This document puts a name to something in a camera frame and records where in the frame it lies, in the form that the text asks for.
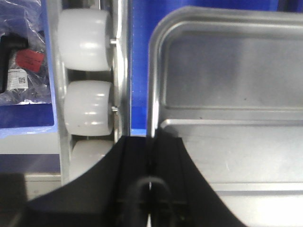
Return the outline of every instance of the metal bolt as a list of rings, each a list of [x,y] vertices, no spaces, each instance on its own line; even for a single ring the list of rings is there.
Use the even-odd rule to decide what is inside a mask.
[[[118,112],[119,109],[118,109],[118,107],[116,107],[116,106],[112,106],[112,111],[113,111],[113,112]]]
[[[110,39],[110,44],[111,45],[116,45],[117,44],[117,40],[116,39]]]

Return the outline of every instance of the white label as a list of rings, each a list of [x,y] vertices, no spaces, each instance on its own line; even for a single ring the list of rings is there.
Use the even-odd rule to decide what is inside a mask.
[[[27,89],[27,72],[23,69],[15,69],[8,71],[8,88],[7,90],[13,89]]]

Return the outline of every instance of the white roller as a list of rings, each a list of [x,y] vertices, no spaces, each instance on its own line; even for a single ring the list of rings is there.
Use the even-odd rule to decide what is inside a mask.
[[[67,131],[79,136],[105,136],[113,129],[111,83],[96,80],[70,83],[64,101]]]
[[[65,67],[106,71],[112,66],[112,20],[107,11],[67,9],[59,17],[58,43]]]
[[[81,140],[71,153],[70,181],[78,178],[92,168],[112,148],[113,141]]]

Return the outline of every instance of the red label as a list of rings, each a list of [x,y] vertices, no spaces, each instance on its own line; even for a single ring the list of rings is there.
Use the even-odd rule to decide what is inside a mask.
[[[16,63],[24,69],[39,72],[43,59],[44,54],[24,49],[17,52]]]

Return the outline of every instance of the metal tray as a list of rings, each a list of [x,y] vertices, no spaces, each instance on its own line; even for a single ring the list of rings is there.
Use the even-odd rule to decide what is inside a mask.
[[[303,15],[186,7],[150,42],[149,137],[182,137],[249,226],[303,226]]]

